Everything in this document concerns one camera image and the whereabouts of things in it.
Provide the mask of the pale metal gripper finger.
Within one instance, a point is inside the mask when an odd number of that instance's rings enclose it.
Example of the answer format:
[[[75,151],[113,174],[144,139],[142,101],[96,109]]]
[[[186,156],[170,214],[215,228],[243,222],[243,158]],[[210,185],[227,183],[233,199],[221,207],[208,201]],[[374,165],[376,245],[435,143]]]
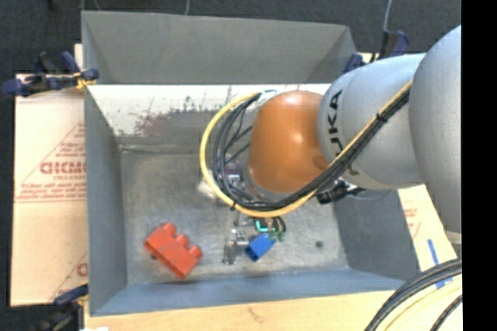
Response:
[[[246,248],[249,244],[245,231],[235,228],[231,230],[231,241],[235,248]]]
[[[224,256],[222,259],[222,263],[226,265],[233,265],[236,261],[236,249],[237,242],[228,241],[224,244]]]

